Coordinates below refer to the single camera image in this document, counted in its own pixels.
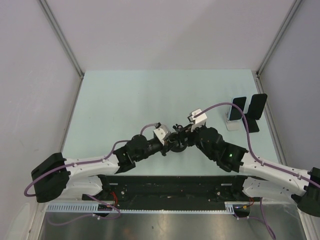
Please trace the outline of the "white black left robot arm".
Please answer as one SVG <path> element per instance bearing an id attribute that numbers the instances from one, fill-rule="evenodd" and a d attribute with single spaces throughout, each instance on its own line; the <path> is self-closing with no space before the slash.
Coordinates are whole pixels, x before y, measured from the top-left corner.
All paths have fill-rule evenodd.
<path id="1" fill-rule="evenodd" d="M 120 148 L 113 147 L 109 154 L 88 159 L 65 158 L 53 153 L 31 172 L 32 184 L 38 203 L 47 203 L 67 193 L 72 183 L 91 176 L 115 175 L 135 168 L 136 163 L 160 152 L 181 152 L 186 148 L 186 138 L 174 132 L 165 139 L 147 139 L 137 134 L 124 140 Z"/>

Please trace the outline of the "black round-base phone stand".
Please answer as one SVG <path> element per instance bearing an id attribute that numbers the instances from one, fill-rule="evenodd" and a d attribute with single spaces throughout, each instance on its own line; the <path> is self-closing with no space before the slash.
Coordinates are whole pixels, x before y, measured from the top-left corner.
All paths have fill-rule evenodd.
<path id="1" fill-rule="evenodd" d="M 175 144 L 171 147 L 170 151 L 173 153 L 181 153 L 183 152 L 188 146 L 184 144 Z"/>

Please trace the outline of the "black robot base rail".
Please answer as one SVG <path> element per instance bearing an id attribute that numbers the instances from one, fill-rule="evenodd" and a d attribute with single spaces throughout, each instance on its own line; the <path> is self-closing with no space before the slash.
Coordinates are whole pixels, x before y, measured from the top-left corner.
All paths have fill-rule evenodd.
<path id="1" fill-rule="evenodd" d="M 94 195 L 120 210 L 213 211 L 226 202 L 250 205 L 257 198 L 243 193 L 245 176 L 99 175 L 102 190 Z"/>

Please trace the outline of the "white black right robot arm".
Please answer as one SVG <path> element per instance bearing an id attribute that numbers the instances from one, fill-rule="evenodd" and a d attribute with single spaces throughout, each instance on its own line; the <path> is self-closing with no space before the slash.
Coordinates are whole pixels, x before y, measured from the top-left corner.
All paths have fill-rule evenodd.
<path id="1" fill-rule="evenodd" d="M 243 183 L 230 188 L 231 196 L 242 201 L 245 197 L 271 199 L 287 196 L 299 210 L 314 217 L 320 215 L 320 170 L 304 170 L 274 163 L 253 153 L 252 148 L 224 141 L 213 127 L 189 124 L 173 126 L 173 151 L 196 146 L 209 160 L 226 172 L 247 175 Z"/>

